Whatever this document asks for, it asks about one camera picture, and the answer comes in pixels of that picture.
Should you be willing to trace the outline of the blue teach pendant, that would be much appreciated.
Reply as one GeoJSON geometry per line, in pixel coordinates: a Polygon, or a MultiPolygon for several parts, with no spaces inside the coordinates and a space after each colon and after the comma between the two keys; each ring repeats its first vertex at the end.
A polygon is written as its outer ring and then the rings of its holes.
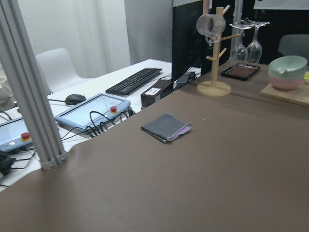
{"type": "Polygon", "coordinates": [[[13,119],[0,125],[0,150],[11,152],[32,145],[30,133],[23,118],[13,119]]]}
{"type": "Polygon", "coordinates": [[[100,123],[111,123],[131,105],[125,98],[100,93],[55,116],[64,128],[80,131],[97,128],[100,123]]]}

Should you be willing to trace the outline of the dark brown box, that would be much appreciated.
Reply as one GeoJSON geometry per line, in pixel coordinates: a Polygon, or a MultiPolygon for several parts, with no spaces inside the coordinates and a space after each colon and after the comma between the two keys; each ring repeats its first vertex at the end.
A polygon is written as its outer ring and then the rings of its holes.
{"type": "Polygon", "coordinates": [[[141,106],[146,108],[173,92],[173,82],[158,80],[141,94],[141,106]]]}

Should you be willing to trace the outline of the wooden mug tree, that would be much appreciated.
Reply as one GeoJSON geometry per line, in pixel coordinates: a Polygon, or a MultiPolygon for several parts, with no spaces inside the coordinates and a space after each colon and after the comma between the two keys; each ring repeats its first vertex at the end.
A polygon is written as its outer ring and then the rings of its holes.
{"type": "MultiPolygon", "coordinates": [[[[202,15],[208,14],[209,15],[209,5],[210,2],[208,0],[203,1],[203,8],[202,8],[202,15]]],[[[216,15],[224,16],[225,12],[230,8],[230,6],[226,7],[217,7],[216,8],[216,15]]],[[[213,52],[212,56],[206,56],[207,60],[212,62],[211,65],[211,80],[204,81],[198,84],[197,92],[206,96],[225,96],[231,92],[231,86],[224,83],[217,81],[218,79],[218,68],[219,68],[219,60],[220,57],[226,51],[226,48],[221,50],[221,41],[229,40],[232,38],[236,38],[240,36],[239,34],[230,35],[226,37],[222,37],[219,42],[212,43],[213,45],[213,52]]]]}

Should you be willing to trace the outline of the glass mug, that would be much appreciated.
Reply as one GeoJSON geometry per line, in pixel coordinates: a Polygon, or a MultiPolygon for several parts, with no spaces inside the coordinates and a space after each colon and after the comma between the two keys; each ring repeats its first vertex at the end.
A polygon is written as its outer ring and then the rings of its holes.
{"type": "Polygon", "coordinates": [[[209,44],[220,41],[225,26],[226,21],[224,17],[217,14],[203,14],[196,23],[197,31],[205,36],[205,40],[209,44]]]}

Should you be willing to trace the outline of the grey folded cloth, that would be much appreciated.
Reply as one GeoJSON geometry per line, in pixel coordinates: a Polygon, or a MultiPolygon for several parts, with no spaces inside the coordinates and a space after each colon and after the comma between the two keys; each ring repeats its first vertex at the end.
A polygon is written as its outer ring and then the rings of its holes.
{"type": "Polygon", "coordinates": [[[189,122],[183,122],[170,113],[164,113],[141,126],[141,129],[159,141],[169,143],[190,132],[192,127],[189,122]]]}

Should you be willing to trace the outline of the aluminium frame post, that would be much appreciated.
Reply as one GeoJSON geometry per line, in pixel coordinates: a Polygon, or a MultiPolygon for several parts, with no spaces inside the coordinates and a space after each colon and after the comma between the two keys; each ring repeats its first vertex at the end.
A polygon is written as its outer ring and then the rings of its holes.
{"type": "Polygon", "coordinates": [[[67,159],[16,0],[0,2],[0,60],[41,165],[50,170],[67,159]]]}

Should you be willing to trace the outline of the black computer mouse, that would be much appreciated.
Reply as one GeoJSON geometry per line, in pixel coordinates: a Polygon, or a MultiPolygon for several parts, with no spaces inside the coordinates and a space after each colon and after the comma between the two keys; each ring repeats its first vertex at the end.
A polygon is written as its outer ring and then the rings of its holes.
{"type": "Polygon", "coordinates": [[[70,94],[65,99],[66,105],[77,105],[79,103],[82,103],[86,100],[86,97],[80,94],[70,94]]]}

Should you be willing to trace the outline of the black monitor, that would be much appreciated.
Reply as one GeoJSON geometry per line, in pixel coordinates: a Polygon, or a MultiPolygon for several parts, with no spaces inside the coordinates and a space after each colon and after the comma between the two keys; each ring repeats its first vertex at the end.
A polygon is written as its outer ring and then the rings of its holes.
{"type": "Polygon", "coordinates": [[[202,15],[203,1],[196,0],[172,9],[172,71],[175,82],[190,68],[201,67],[201,39],[196,22],[202,15]]]}

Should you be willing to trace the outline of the green bowl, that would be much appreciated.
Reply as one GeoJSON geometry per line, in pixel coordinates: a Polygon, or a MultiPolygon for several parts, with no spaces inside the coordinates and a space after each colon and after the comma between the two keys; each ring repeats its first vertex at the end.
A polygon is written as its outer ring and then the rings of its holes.
{"type": "Polygon", "coordinates": [[[283,56],[270,62],[270,75],[285,80],[300,80],[305,76],[308,60],[302,56],[283,56]]]}

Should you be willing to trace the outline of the black keyboard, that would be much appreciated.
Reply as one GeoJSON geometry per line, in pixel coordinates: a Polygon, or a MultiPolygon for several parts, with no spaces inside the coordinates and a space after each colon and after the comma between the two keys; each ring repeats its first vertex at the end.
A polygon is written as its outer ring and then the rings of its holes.
{"type": "Polygon", "coordinates": [[[159,75],[161,71],[162,69],[159,68],[144,68],[118,84],[108,88],[105,92],[113,95],[128,95],[135,91],[135,89],[140,88],[144,83],[159,75]]]}

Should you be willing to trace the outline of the white chair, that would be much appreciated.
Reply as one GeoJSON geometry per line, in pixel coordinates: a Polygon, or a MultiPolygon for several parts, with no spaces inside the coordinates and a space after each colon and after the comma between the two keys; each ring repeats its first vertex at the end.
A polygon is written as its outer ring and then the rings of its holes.
{"type": "Polygon", "coordinates": [[[36,56],[36,61],[48,94],[90,80],[90,78],[81,77],[77,74],[71,57],[65,48],[42,52],[36,56]]]}

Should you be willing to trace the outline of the wine glass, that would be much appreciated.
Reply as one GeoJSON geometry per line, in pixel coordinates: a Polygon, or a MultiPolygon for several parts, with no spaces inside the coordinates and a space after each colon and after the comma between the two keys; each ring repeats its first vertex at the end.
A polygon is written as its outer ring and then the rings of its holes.
{"type": "Polygon", "coordinates": [[[258,25],[254,26],[253,40],[247,47],[249,63],[259,63],[262,56],[263,49],[261,44],[258,42],[259,27],[260,26],[258,25]]]}
{"type": "Polygon", "coordinates": [[[239,33],[240,36],[238,37],[238,40],[237,40],[237,46],[233,49],[231,53],[232,65],[237,65],[239,63],[245,63],[248,59],[248,50],[247,50],[247,47],[244,46],[243,41],[242,41],[245,26],[238,22],[231,24],[231,26],[233,28],[240,30],[240,33],[239,33]]]}

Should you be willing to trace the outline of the dark brown tray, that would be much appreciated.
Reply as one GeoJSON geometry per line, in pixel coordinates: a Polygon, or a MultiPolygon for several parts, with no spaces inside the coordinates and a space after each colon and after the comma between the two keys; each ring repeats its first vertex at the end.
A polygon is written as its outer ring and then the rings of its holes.
{"type": "Polygon", "coordinates": [[[259,66],[238,63],[222,71],[221,76],[247,81],[256,73],[258,73],[259,70],[259,66]]]}

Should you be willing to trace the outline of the wooden cutting board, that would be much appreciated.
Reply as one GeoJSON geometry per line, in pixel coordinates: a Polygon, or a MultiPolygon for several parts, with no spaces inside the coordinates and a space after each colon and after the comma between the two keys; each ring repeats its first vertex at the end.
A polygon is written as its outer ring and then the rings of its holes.
{"type": "Polygon", "coordinates": [[[278,90],[268,84],[260,91],[260,94],[265,97],[281,100],[284,102],[295,103],[302,106],[309,106],[309,85],[301,84],[298,88],[293,90],[278,90]]]}

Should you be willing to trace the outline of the pink bowl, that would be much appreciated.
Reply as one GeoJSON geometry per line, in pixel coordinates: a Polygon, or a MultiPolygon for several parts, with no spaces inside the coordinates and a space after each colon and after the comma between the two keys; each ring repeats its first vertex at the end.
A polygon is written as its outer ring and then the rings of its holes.
{"type": "Polygon", "coordinates": [[[286,80],[286,79],[280,79],[278,77],[275,77],[273,75],[269,75],[269,80],[271,85],[279,90],[293,90],[298,88],[302,83],[303,80],[286,80]]]}

